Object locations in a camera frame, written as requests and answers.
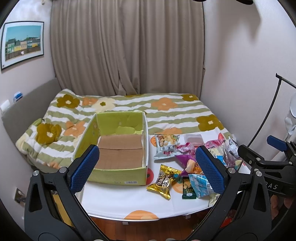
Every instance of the metal bolt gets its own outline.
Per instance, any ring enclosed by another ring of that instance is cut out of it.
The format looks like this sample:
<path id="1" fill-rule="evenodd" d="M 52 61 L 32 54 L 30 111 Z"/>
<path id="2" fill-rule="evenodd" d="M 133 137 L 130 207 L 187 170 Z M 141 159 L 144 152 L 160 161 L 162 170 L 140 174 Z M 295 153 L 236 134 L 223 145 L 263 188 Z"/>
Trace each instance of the metal bolt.
<path id="1" fill-rule="evenodd" d="M 60 173 L 64 173 L 64 172 L 66 172 L 67 171 L 67 168 L 66 167 L 61 167 L 60 169 L 59 169 L 59 172 Z"/>
<path id="2" fill-rule="evenodd" d="M 256 171 L 256 175 L 261 177 L 262 176 L 262 173 L 260 171 Z"/>
<path id="3" fill-rule="evenodd" d="M 39 174 L 39 171 L 38 170 L 36 170 L 36 171 L 33 172 L 33 176 L 38 176 L 38 174 Z"/>
<path id="4" fill-rule="evenodd" d="M 228 171 L 232 174 L 236 172 L 236 170 L 233 167 L 228 168 Z"/>

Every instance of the striped comforter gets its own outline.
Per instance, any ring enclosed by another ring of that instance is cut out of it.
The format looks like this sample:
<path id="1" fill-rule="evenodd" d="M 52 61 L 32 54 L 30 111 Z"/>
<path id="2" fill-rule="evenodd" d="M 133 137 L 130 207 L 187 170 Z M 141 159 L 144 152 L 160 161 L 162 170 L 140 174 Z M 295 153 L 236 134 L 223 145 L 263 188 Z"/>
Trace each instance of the striped comforter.
<path id="1" fill-rule="evenodd" d="M 230 134 L 195 95 L 143 94 L 135 96 L 78 96 L 62 90 L 42 119 L 35 121 L 16 146 L 23 154 L 53 168 L 69 166 L 74 150 L 92 116 L 105 111 L 144 111 L 148 132 L 185 134 L 216 127 Z"/>

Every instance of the framed picture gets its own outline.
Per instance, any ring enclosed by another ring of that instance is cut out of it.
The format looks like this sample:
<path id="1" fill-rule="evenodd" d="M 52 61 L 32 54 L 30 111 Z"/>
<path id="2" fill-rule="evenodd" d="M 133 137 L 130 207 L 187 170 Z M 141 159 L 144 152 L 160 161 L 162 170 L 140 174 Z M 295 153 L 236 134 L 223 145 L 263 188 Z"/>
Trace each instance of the framed picture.
<path id="1" fill-rule="evenodd" d="M 1 70 L 44 54 L 44 22 L 5 23 L 1 37 Z"/>

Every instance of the cardboard box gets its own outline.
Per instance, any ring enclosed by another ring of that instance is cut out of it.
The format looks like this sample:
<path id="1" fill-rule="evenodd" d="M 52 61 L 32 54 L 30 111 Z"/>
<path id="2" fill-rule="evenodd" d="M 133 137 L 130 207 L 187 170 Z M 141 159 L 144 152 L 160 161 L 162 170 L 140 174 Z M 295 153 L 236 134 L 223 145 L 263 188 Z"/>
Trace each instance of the cardboard box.
<path id="1" fill-rule="evenodd" d="M 89 181 L 119 185 L 146 185 L 148 125 L 144 112 L 95 114 L 83 133 L 73 159 L 90 144 L 98 144 L 100 157 Z"/>

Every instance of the barcode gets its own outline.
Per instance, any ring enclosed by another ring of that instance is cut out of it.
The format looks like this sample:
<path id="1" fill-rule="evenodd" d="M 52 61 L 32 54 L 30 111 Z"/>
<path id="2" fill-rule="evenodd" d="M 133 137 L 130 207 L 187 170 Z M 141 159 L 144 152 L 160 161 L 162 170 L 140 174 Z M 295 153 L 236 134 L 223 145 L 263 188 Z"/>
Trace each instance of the barcode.
<path id="1" fill-rule="evenodd" d="M 125 184 L 138 184 L 138 182 L 137 181 L 126 181 L 126 182 L 124 182 Z"/>

